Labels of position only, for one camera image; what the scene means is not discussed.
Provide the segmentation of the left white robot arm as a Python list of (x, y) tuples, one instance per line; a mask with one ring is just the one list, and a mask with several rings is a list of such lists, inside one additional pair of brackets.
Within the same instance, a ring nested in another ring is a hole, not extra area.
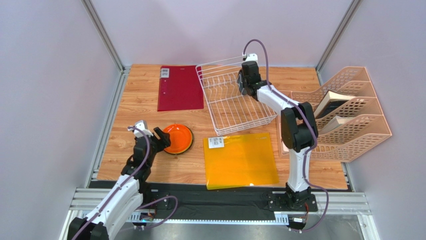
[(85, 217), (75, 217), (68, 227), (68, 240), (113, 240), (129, 216), (145, 207), (150, 195), (147, 179), (157, 153), (171, 146), (170, 134), (156, 127), (146, 129), (141, 121), (127, 128), (135, 135), (132, 155), (106, 197)]

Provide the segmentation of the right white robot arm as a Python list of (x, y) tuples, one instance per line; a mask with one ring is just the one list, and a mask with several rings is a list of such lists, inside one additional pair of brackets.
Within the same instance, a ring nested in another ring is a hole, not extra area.
[(263, 80), (256, 61), (244, 61), (238, 74), (243, 95), (267, 105), (280, 115), (281, 141), (289, 150), (289, 176), (283, 201), (289, 209), (302, 208), (311, 197), (307, 169), (311, 152), (318, 143), (313, 107), (309, 102), (290, 99), (268, 80)]

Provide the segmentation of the dark grey plate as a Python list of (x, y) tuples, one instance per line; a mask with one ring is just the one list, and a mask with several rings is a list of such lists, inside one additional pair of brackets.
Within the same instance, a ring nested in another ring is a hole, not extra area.
[(243, 86), (243, 74), (242, 74), (241, 71), (238, 72), (236, 82), (237, 82), (237, 85), (238, 85), (238, 90), (242, 94), (243, 90), (244, 90), (244, 86)]

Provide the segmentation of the orange plastic plate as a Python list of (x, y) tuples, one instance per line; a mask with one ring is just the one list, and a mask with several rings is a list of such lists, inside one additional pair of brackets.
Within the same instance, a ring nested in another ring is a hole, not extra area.
[(164, 151), (171, 155), (180, 155), (191, 148), (194, 142), (192, 131), (183, 124), (171, 124), (163, 129), (170, 136), (170, 146)]

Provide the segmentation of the white wire dish rack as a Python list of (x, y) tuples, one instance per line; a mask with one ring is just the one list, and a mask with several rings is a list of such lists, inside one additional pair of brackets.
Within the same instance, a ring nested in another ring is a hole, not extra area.
[(272, 122), (277, 114), (266, 104), (239, 92), (238, 73), (243, 57), (237, 56), (198, 64), (198, 78), (218, 136), (228, 135)]

